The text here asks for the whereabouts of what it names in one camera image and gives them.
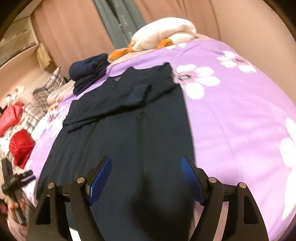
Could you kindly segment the person left hand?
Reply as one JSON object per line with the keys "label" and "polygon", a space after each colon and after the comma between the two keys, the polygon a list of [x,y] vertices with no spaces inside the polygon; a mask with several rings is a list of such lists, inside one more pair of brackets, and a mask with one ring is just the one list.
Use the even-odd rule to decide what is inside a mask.
{"label": "person left hand", "polygon": [[19,204],[18,202],[13,202],[11,198],[8,199],[8,212],[10,217],[17,223],[19,223],[18,218],[16,216],[16,210],[20,208],[22,211],[26,210],[26,202],[25,199],[21,199],[21,203]]}

